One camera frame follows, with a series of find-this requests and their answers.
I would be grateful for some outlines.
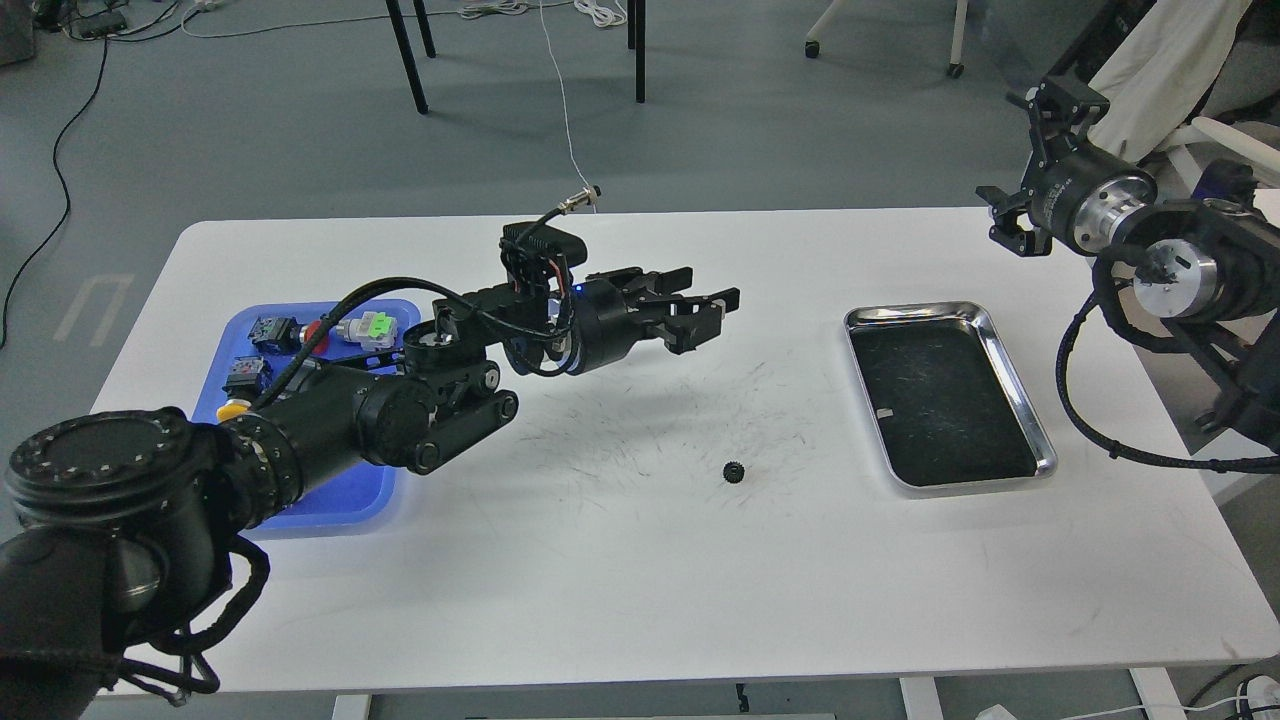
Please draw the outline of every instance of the robotic arm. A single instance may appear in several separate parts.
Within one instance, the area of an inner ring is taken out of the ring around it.
[[[717,337],[739,291],[680,295],[689,268],[575,283],[586,246],[547,222],[596,192],[503,228],[500,284],[460,295],[384,278],[352,292],[230,420],[192,423],[175,407],[111,411],[23,442],[6,484],[26,532],[0,546],[0,716],[78,717],[118,680],[174,705],[216,691],[202,653],[244,616],[269,573],[266,553],[238,533],[360,460],[425,475],[509,423],[518,401],[499,389],[488,346],[502,345],[521,374],[557,375],[621,360],[641,340],[682,354]],[[310,357],[357,305],[408,287],[444,297],[402,347]],[[387,366],[396,372],[370,372]],[[232,553],[248,561],[250,578],[210,628],[192,633],[191,620],[230,589]],[[180,671],[124,657],[141,643],[178,657]]]
[[[1093,296],[1059,351],[1059,393],[1068,415],[1114,457],[1174,465],[1172,459],[1106,438],[1070,406],[1066,357],[1084,316],[1097,306],[1121,338],[1152,352],[1188,354],[1217,384],[1206,430],[1233,428],[1280,452],[1280,320],[1272,319],[1252,343],[1222,325],[1280,305],[1280,229],[1253,209],[1256,183],[1249,177],[1242,183],[1236,176],[1229,183],[1234,187],[1212,193],[1216,197],[1157,204],[1156,183],[1147,173],[1085,137],[1107,105],[1074,78],[1046,77],[1024,102],[1032,156],[1021,186],[1012,195],[978,188],[991,206],[991,238],[1010,251],[1048,255],[1057,238],[1078,254],[1096,256]],[[1112,274],[1117,264],[1134,268],[1133,281]],[[1119,296],[1126,286],[1138,305],[1160,319],[1167,337],[1130,323]],[[1176,466],[1274,473],[1280,469],[1277,460],[1178,461]]]

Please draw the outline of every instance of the electrical connector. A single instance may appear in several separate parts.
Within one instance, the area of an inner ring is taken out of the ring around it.
[[[577,210],[582,205],[595,205],[596,202],[599,202],[600,195],[603,195],[600,192],[600,186],[589,184],[577,193],[570,195],[568,197],[562,200],[558,208],[561,209],[562,213],[572,213],[573,210]]]
[[[358,342],[365,352],[372,352],[396,345],[397,325],[394,315],[370,310],[360,318],[338,320],[334,333],[347,342]]]

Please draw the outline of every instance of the table leg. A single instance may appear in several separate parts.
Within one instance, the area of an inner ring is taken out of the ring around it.
[[[906,720],[942,720],[942,703],[933,678],[899,678],[897,683],[902,688]]]
[[[422,79],[417,77],[417,64],[413,61],[413,50],[408,46],[408,32],[404,29],[404,15],[399,9],[399,0],[387,0],[387,14],[392,19],[392,31],[396,32],[396,45],[399,46],[401,60],[404,61],[404,76],[408,78],[408,90],[413,94],[413,105],[417,114],[426,114],[426,97],[422,95]]]
[[[367,694],[340,694],[333,701],[333,720],[369,720],[372,701]]]
[[[636,47],[636,102],[644,102],[644,4],[645,0],[630,0],[632,9],[635,12],[635,24],[632,26],[632,32],[635,32],[635,47]]]
[[[1178,698],[1169,671],[1164,667],[1133,667],[1129,670],[1133,687],[1143,705],[1171,705],[1172,707],[1152,707],[1146,710],[1147,720],[1187,720],[1180,710],[1183,701]]]
[[[431,19],[426,17],[426,1],[413,0],[413,13],[417,14],[417,31],[422,33],[426,56],[435,58],[435,40],[431,38]]]

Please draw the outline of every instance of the stainless steel tray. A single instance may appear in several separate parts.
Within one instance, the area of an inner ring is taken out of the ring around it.
[[[849,346],[899,483],[943,489],[1048,475],[1057,454],[991,315],[973,302],[859,307]]]

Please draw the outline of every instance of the cable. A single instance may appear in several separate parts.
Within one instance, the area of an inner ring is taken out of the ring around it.
[[[1224,717],[1222,720],[1253,720],[1254,712],[1267,712],[1268,710],[1280,710],[1280,705],[1263,705],[1262,707],[1251,707],[1248,711],[1233,712]]]
[[[538,19],[543,23],[543,36],[547,37],[547,54],[552,56],[552,65],[556,67],[556,77],[559,78],[561,83],[561,106],[564,110],[564,141],[568,142],[568,160],[573,163],[573,170],[577,172],[579,179],[582,181],[584,187],[591,187],[591,183],[586,182],[586,176],[582,174],[582,168],[577,167],[577,158],[573,156],[573,135],[568,128],[568,94],[564,91],[564,76],[559,70],[559,61],[556,60],[556,53],[552,50],[552,33],[547,29],[547,14],[543,12],[544,3],[538,0]],[[596,213],[595,205],[591,205],[591,211]]]
[[[462,305],[463,307],[475,313],[476,315],[479,315],[490,324],[506,328],[511,332],[522,334],[532,340],[553,341],[563,337],[570,331],[567,322],[564,323],[564,327],[557,327],[550,332],[517,325],[516,323],[503,320],[502,318],[498,318],[497,315],[493,315],[486,310],[480,309],[470,300],[462,297],[462,295],[460,295],[458,292],[454,292],[431,281],[425,281],[421,278],[408,278],[408,277],[379,278],[376,281],[370,281],[357,287],[356,290],[351,291],[347,295],[347,297],[343,297],[342,300],[338,301],[337,305],[333,306],[333,310],[330,310],[329,313],[326,313],[324,316],[320,318],[320,325],[316,327],[315,332],[311,333],[311,337],[308,337],[306,342],[302,343],[302,347],[298,350],[297,354],[294,354],[293,359],[289,360],[289,364],[285,365],[284,369],[280,370],[278,375],[275,375],[275,379],[265,391],[262,391],[262,395],[260,395],[257,400],[255,400],[250,405],[250,410],[251,411],[261,410],[262,407],[266,407],[268,405],[274,402],[275,398],[280,396],[280,392],[289,384],[289,380],[293,379],[293,375],[298,373],[298,370],[302,368],[302,364],[307,360],[307,357],[311,356],[311,352],[315,351],[316,346],[319,346],[320,342],[329,336],[329,331],[332,331],[338,324],[338,320],[351,314],[351,311],[358,307],[360,305],[380,295],[385,295],[396,290],[425,290],[429,292],[434,292],[436,295],[444,296],[448,300],[457,302],[458,305]]]
[[[364,17],[358,17],[358,18],[343,18],[343,19],[338,19],[338,20],[314,20],[314,22],[307,22],[307,23],[288,23],[288,24],[283,24],[283,26],[264,27],[264,28],[257,28],[257,29],[246,29],[246,31],[242,31],[242,32],[225,32],[225,33],[218,33],[218,35],[201,35],[201,33],[191,32],[189,29],[187,29],[187,22],[189,22],[191,18],[193,18],[193,17],[196,17],[198,14],[200,13],[191,13],[191,14],[184,15],[182,18],[182,22],[178,23],[178,27],[182,28],[183,35],[188,35],[191,37],[198,37],[201,40],[216,40],[216,38],[220,38],[220,37],[244,37],[244,36],[248,36],[248,35],[261,35],[264,32],[271,32],[271,31],[276,31],[276,29],[288,29],[288,28],[293,28],[293,27],[315,27],[315,26],[332,26],[332,24],[338,24],[338,23],[360,23],[360,22],[365,22],[365,20],[383,20],[383,19],[387,19],[389,17],[389,15],[387,15],[384,13],[381,15],[364,15]]]
[[[14,288],[18,287],[18,278],[22,277],[27,265],[36,259],[36,255],[40,255],[40,251],[49,245],[50,240],[54,238],[58,231],[63,227],[63,223],[67,222],[67,217],[72,214],[72,193],[67,188],[67,178],[63,176],[63,168],[58,164],[58,150],[63,145],[63,137],[67,135],[67,131],[76,124],[76,120],[84,114],[84,110],[88,110],[93,99],[97,97],[97,91],[102,87],[102,74],[106,72],[106,49],[109,46],[110,42],[102,42],[102,61],[97,67],[97,79],[93,81],[93,92],[90,92],[88,100],[81,105],[81,109],[77,110],[74,115],[72,115],[72,119],[67,120],[67,124],[63,126],[63,129],[58,133],[58,140],[54,141],[54,172],[58,173],[58,182],[63,186],[63,214],[58,218],[58,224],[54,225],[54,229],[49,231],[49,234],[45,236],[45,240],[31,251],[31,255],[27,255],[27,259],[18,266],[18,272],[14,273],[13,279],[9,281],[9,290],[4,293],[4,307],[0,309],[0,350],[4,350],[5,345],[9,343],[9,300],[13,297]]]
[[[1125,460],[1132,460],[1143,465],[1155,465],[1157,468],[1212,470],[1215,473],[1272,474],[1276,470],[1280,470],[1280,455],[1271,455],[1266,457],[1242,457],[1238,460],[1189,460],[1185,457],[1170,457],[1167,455],[1147,452],[1144,450],[1124,445],[1117,439],[1102,434],[1093,425],[1087,423],[1084,418],[1076,413],[1075,406],[1071,405],[1071,396],[1066,384],[1066,365],[1071,356],[1071,351],[1075,348],[1075,341],[1080,337],[1080,327],[1088,319],[1089,313],[1092,313],[1097,306],[1097,292],[1089,293],[1088,300],[1084,301],[1079,313],[1071,318],[1071,323],[1066,327],[1066,332],[1062,333],[1062,342],[1057,346],[1057,361],[1053,368],[1053,379],[1057,383],[1057,397],[1062,401],[1062,410],[1066,411],[1068,419],[1071,420],[1075,429],[1080,430],[1080,434],[1088,438],[1093,445],[1106,450],[1112,460],[1116,457],[1124,457]]]
[[[1129,712],[1129,711],[1133,711],[1133,710],[1156,710],[1156,708],[1183,710],[1183,711],[1187,711],[1187,712],[1204,712],[1206,710],[1212,710],[1212,708],[1215,708],[1215,707],[1217,707],[1220,705],[1226,705],[1229,702],[1235,702],[1238,700],[1249,700],[1249,698],[1248,698],[1248,696],[1231,696],[1231,697],[1222,698],[1222,700],[1220,700],[1217,702],[1211,702],[1211,703],[1201,706],[1201,707],[1188,706],[1188,705],[1167,705],[1167,703],[1166,705],[1130,705],[1129,707],[1116,707],[1115,710],[1103,710],[1101,712],[1089,712],[1089,714],[1085,714],[1085,715],[1073,715],[1070,717],[1062,717],[1060,720],[1089,720],[1092,717],[1106,717],[1107,715],[1119,715],[1121,712]],[[1262,698],[1253,698],[1253,700],[1262,700]],[[1256,707],[1253,710],[1253,712],[1262,712],[1265,710],[1275,710],[1275,708],[1280,708],[1280,706],[1272,705],[1272,706],[1265,706],[1265,707]],[[1235,714],[1235,715],[1233,715],[1230,717],[1226,717],[1224,720],[1236,720],[1238,717],[1240,717],[1240,714]]]
[[[1213,675],[1213,679],[1204,683],[1201,687],[1201,689],[1196,691],[1196,694],[1193,694],[1192,698],[1187,701],[1187,705],[1196,705],[1197,702],[1201,701],[1201,698],[1208,694],[1211,689],[1216,688],[1219,683],[1228,679],[1231,675],[1231,673],[1235,673],[1236,670],[1243,670],[1244,667],[1247,667],[1247,665],[1231,665],[1226,670],[1222,670],[1217,675]]]
[[[169,6],[165,8],[164,12],[161,12],[159,15],[156,15],[156,19],[151,20],[150,23],[146,23],[146,24],[142,24],[142,26],[138,26],[138,27],[134,27],[134,28],[129,28],[129,29],[123,29],[120,32],[110,35],[109,37],[111,40],[119,40],[122,37],[128,37],[131,35],[137,35],[137,33],[140,33],[142,31],[151,29],[155,26],[157,26],[157,24],[168,20],[170,17],[173,17],[173,13],[174,13],[174,10],[178,9],[178,4],[179,3],[182,3],[182,0],[173,0],[173,3],[169,3]]]
[[[589,15],[595,27],[600,29],[627,24],[627,10],[622,6],[622,1],[613,0],[613,4],[617,5],[617,10],[603,8],[595,0],[573,0],[573,8],[584,15]]]

